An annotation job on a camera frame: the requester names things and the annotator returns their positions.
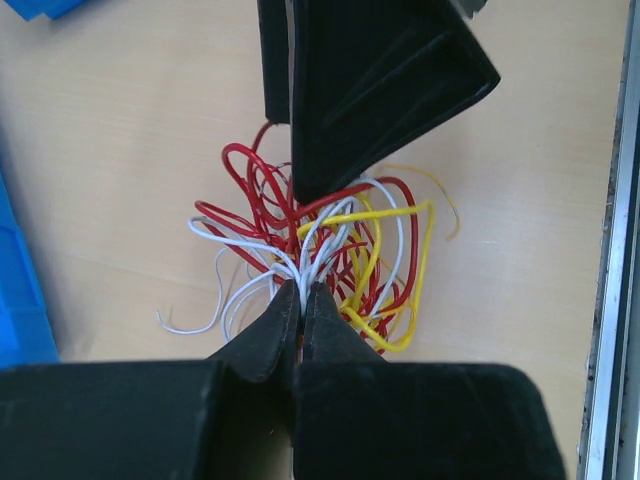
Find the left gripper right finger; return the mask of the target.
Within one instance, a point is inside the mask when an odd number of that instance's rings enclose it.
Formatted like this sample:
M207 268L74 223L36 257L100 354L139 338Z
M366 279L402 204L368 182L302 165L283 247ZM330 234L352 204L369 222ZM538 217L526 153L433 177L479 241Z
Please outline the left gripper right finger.
M495 363L384 360L315 284L294 377L298 479L562 479L542 396Z

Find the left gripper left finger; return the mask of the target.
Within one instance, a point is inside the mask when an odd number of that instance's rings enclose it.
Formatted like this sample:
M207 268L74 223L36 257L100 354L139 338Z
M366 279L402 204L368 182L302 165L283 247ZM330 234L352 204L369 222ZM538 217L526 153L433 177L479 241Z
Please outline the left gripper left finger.
M297 287L206 359L1 375L5 479L289 479Z

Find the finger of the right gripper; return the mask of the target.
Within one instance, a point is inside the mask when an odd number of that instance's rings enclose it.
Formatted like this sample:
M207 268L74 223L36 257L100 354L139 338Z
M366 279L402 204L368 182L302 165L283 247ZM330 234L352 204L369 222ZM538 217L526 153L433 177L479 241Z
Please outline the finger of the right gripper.
M289 43L284 0L258 0L265 114L271 123L289 123Z
M290 125L309 204L484 99L501 77L448 1L294 1Z

